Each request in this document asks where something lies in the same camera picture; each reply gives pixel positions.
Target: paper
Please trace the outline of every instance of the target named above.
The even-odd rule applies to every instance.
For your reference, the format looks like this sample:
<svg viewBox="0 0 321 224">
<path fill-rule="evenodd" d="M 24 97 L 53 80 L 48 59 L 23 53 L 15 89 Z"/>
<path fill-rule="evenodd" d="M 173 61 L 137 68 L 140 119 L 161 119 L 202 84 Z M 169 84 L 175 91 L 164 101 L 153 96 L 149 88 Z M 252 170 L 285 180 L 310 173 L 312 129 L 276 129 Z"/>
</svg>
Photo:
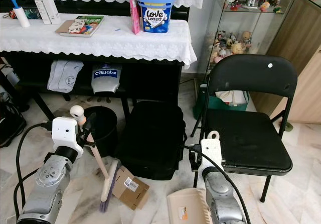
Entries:
<svg viewBox="0 0 321 224">
<path fill-rule="evenodd" d="M 179 207 L 179 218 L 180 220 L 187 220 L 186 206 Z"/>
<path fill-rule="evenodd" d="M 126 181 L 124 182 L 124 185 L 130 189 L 131 191 L 135 192 L 137 190 L 137 188 L 139 187 L 139 185 L 134 182 L 132 179 L 130 179 L 129 177 L 126 179 Z"/>
</svg>

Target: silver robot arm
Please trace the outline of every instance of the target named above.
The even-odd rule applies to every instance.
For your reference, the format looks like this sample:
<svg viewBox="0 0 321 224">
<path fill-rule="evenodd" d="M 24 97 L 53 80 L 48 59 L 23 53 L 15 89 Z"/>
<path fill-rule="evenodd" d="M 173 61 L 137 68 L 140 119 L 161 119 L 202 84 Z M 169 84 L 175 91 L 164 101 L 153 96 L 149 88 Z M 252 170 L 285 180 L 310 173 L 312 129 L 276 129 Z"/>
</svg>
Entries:
<svg viewBox="0 0 321 224">
<path fill-rule="evenodd" d="M 201 151 L 214 161 L 222 170 L 220 135 L 217 131 L 201 140 Z M 206 202 L 211 209 L 213 224 L 246 224 L 243 212 L 233 196 L 234 189 L 223 174 L 206 158 L 202 157 L 199 167 L 206 187 Z"/>
<path fill-rule="evenodd" d="M 36 185 L 18 219 L 18 224 L 55 223 L 67 188 L 71 161 L 52 155 L 36 173 Z"/>
<path fill-rule="evenodd" d="M 84 145 L 91 130 L 92 114 L 78 133 L 75 119 L 58 117 L 52 123 L 52 139 L 55 153 L 37 170 L 35 187 L 29 195 L 18 218 L 18 224 L 54 224 L 65 189 L 70 182 L 70 171 L 76 159 L 83 154 Z"/>
</svg>

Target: glass display cabinet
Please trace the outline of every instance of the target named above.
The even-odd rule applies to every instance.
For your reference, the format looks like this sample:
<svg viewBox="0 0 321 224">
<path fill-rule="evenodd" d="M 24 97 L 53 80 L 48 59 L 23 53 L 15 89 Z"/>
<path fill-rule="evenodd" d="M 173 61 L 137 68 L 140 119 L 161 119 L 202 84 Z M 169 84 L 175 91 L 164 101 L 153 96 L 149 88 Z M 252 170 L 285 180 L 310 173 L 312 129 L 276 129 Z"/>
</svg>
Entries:
<svg viewBox="0 0 321 224">
<path fill-rule="evenodd" d="M 229 55 L 265 54 L 293 1 L 214 0 L 201 59 L 206 75 Z"/>
</svg>

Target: chair seat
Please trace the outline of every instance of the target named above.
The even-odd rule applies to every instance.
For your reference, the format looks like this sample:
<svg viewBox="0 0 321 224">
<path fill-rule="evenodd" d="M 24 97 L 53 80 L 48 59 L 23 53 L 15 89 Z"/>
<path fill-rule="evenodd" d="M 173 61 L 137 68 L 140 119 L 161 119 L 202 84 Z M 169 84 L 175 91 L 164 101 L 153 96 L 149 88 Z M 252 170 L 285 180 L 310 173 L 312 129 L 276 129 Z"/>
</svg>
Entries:
<svg viewBox="0 0 321 224">
<path fill-rule="evenodd" d="M 208 109 L 205 134 L 220 134 L 224 169 L 253 175 L 285 175 L 292 161 L 268 115 Z"/>
</svg>

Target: black bag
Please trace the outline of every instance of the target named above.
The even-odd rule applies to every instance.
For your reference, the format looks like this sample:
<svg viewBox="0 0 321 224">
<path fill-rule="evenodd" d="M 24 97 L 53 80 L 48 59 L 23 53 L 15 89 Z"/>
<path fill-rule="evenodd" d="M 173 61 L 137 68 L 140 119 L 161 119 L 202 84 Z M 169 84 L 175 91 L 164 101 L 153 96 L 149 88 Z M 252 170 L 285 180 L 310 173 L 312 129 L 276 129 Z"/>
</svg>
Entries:
<svg viewBox="0 0 321 224">
<path fill-rule="evenodd" d="M 183 159 L 185 126 L 178 106 L 141 101 L 130 114 L 115 156 L 135 176 L 170 180 Z"/>
<path fill-rule="evenodd" d="M 0 148 L 9 146 L 25 126 L 26 120 L 14 104 L 0 102 Z"/>
</svg>

